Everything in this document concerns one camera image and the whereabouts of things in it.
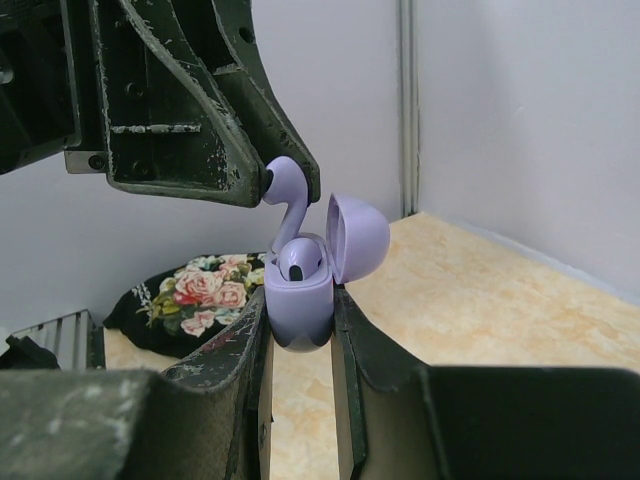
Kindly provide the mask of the purple earbud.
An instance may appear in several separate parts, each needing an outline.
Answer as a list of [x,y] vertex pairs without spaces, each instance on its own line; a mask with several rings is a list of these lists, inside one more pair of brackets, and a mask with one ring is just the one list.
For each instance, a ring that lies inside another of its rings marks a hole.
[[278,267],[286,281],[303,281],[316,273],[322,262],[320,245],[313,239],[298,237],[287,242],[278,256]]
[[290,157],[280,156],[267,165],[271,183],[263,200],[269,205],[286,203],[287,210],[272,243],[272,251],[279,253],[299,233],[309,206],[309,191],[300,166]]

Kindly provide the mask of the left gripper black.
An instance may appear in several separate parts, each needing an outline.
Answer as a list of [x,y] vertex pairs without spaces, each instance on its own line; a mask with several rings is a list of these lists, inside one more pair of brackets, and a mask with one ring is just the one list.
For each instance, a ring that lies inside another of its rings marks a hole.
[[214,1],[5,1],[1,170],[55,153],[138,195],[254,208],[265,168],[213,77]]

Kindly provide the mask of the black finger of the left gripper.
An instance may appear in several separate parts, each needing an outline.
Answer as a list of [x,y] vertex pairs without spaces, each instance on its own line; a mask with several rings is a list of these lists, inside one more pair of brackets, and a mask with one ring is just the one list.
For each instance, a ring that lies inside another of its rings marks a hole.
[[230,62],[214,69],[217,86],[230,104],[242,131],[267,166],[279,156],[292,158],[302,169],[309,201],[321,196],[320,169],[302,137],[277,100],[261,61],[249,1],[214,1],[217,30]]

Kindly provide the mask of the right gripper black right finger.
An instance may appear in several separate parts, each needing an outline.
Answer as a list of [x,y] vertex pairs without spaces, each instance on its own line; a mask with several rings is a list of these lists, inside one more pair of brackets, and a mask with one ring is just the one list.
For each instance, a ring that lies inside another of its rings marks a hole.
[[639,376],[621,368],[436,366],[334,292],[343,479],[635,479]]

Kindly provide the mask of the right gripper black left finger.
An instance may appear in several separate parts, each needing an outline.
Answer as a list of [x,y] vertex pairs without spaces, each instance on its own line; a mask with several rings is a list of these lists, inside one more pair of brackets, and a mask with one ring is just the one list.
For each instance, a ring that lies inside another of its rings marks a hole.
[[265,295],[163,372],[5,370],[5,479],[265,479],[273,342]]

